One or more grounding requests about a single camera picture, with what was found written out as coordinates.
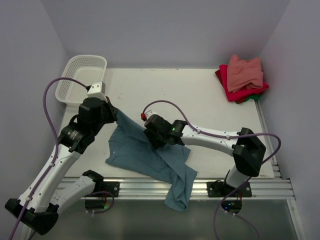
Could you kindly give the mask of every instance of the white table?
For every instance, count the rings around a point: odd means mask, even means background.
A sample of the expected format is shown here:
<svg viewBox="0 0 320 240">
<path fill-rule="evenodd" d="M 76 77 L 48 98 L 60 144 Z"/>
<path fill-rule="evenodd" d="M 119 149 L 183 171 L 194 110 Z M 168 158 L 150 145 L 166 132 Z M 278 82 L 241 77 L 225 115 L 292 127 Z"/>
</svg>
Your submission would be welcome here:
<svg viewBox="0 0 320 240">
<path fill-rule="evenodd" d="M 140 113 L 148 103 L 169 100 L 180 106 L 189 120 L 197 126 L 237 132 L 246 127 L 255 133 L 262 132 L 255 102 L 228 102 L 215 71 L 216 69 L 107 69 L 106 94 L 115 107 L 142 126 Z M 173 106 L 165 103 L 157 103 L 150 109 L 169 122 L 183 119 Z M 77 113 L 77 107 L 67 106 L 61 128 Z M 66 177 L 79 177 L 91 169 L 106 178 L 147 178 L 105 163 L 110 154 L 108 139 L 116 126 L 116 123 L 106 124 L 101 129 L 95 141 L 70 168 Z M 186 164 L 198 171 L 197 178 L 224 178 L 234 165 L 234 159 L 225 153 L 199 146 L 188 148 L 191 153 Z M 270 150 L 267 149 L 265 157 L 269 154 Z M 274 177 L 271 163 L 265 163 L 261 167 L 259 178 Z"/>
</svg>

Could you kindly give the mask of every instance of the plastic laundry basket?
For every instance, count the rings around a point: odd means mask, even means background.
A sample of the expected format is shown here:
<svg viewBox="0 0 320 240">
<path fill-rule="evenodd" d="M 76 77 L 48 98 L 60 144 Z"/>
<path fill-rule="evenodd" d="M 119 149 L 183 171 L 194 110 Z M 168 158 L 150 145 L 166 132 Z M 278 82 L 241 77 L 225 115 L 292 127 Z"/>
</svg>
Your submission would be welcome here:
<svg viewBox="0 0 320 240">
<path fill-rule="evenodd" d="M 78 55 L 67 63 L 62 77 L 78 80 L 85 85 L 104 81 L 107 61 L 102 56 Z M 79 84 L 61 80 L 55 90 L 55 97 L 70 106 L 79 106 L 87 97 L 87 91 Z"/>
</svg>

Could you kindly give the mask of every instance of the stack of folded clothes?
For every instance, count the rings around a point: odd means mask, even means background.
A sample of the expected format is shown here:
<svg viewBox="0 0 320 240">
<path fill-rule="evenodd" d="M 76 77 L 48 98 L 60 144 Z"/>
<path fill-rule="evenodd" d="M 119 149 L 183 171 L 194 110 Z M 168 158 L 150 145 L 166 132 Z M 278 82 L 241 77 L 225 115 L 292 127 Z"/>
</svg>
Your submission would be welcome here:
<svg viewBox="0 0 320 240">
<path fill-rule="evenodd" d="M 258 100 L 269 88 L 269 85 L 263 82 L 260 57 L 241 60 L 237 55 L 232 55 L 229 64 L 220 65 L 215 74 L 229 102 L 240 104 L 249 99 Z"/>
</svg>

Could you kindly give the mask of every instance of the teal fabric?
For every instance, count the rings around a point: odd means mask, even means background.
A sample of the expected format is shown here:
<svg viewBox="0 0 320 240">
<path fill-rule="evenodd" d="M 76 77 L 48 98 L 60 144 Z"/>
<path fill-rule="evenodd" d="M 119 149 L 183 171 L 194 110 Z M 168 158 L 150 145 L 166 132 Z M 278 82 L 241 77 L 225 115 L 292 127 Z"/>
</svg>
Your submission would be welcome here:
<svg viewBox="0 0 320 240">
<path fill-rule="evenodd" d="M 155 150 L 143 127 L 120 110 L 117 118 L 117 128 L 109 139 L 110 157 L 105 162 L 172 184 L 164 204 L 177 211 L 186 210 L 197 176 L 197 172 L 185 164 L 190 149 L 166 144 Z"/>
</svg>

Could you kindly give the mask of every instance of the gray floor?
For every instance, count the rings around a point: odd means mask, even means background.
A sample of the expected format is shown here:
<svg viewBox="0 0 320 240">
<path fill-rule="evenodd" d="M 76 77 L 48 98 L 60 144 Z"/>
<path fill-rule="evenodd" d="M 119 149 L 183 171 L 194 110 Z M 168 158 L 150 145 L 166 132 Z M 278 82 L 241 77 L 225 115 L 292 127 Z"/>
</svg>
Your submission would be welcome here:
<svg viewBox="0 0 320 240">
<path fill-rule="evenodd" d="M 218 201 L 191 201 L 184 212 L 164 206 L 162 200 L 116 200 L 103 214 L 85 215 L 79 201 L 60 216 L 46 235 L 34 240 L 214 240 L 213 213 Z M 296 240 L 285 200 L 250 200 L 241 215 L 253 222 L 261 240 Z M 257 240 L 243 220 L 219 211 L 217 229 L 221 240 Z"/>
</svg>

